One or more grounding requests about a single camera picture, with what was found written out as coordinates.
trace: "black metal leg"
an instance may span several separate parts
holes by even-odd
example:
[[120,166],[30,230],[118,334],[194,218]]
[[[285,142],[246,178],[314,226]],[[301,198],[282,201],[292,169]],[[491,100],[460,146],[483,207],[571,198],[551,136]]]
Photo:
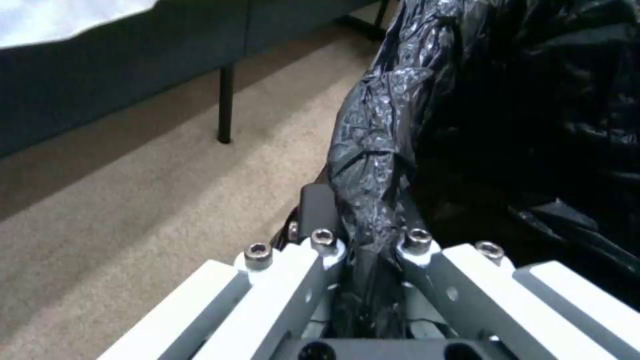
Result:
[[220,103],[218,108],[218,141],[231,142],[231,109],[234,105],[234,64],[220,69]]
[[373,24],[368,21],[353,17],[351,15],[343,16],[337,19],[337,22],[363,33],[373,41],[384,40],[386,31],[382,28],[382,20],[385,18],[385,13],[387,12],[388,6],[389,0],[380,1],[380,9],[378,10],[376,20]]
[[382,20],[385,18],[385,13],[387,12],[387,7],[389,6],[389,0],[380,1],[380,9],[378,10],[378,14],[376,15],[376,22],[373,23],[373,26],[376,29],[382,28]]

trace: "white fabric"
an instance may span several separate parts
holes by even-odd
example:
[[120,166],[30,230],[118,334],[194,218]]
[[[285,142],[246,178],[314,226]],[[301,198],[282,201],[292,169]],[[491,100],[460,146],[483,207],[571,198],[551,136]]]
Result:
[[157,0],[0,0],[0,49],[65,40]]

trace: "screw head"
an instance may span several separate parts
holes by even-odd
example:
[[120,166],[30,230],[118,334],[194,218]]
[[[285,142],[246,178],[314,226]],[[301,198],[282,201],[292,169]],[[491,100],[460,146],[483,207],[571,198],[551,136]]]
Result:
[[429,250],[433,237],[425,229],[414,227],[407,231],[404,236],[403,247],[414,254],[423,254]]
[[479,241],[476,243],[476,250],[487,259],[500,265],[500,260],[504,258],[504,249],[490,241]]
[[251,270],[264,270],[273,262],[273,249],[267,243],[253,243],[244,250],[244,263]]
[[287,229],[287,240],[290,243],[296,242],[298,239],[298,222],[292,221],[289,223],[289,228]]
[[337,250],[336,242],[337,240],[330,230],[316,229],[311,233],[311,247],[322,256],[333,254]]

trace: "crumpled plastic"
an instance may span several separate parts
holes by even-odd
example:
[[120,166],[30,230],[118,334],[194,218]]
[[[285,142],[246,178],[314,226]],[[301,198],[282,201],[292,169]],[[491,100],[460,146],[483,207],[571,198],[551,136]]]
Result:
[[445,245],[522,235],[640,277],[639,19],[634,0],[401,1],[328,154],[338,336],[405,336],[406,192]]

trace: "carpet floor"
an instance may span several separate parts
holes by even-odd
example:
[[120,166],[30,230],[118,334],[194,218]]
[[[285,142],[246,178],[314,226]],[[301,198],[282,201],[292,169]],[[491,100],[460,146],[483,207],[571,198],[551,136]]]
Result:
[[336,25],[0,160],[0,359],[90,359],[206,259],[267,241],[379,44]]

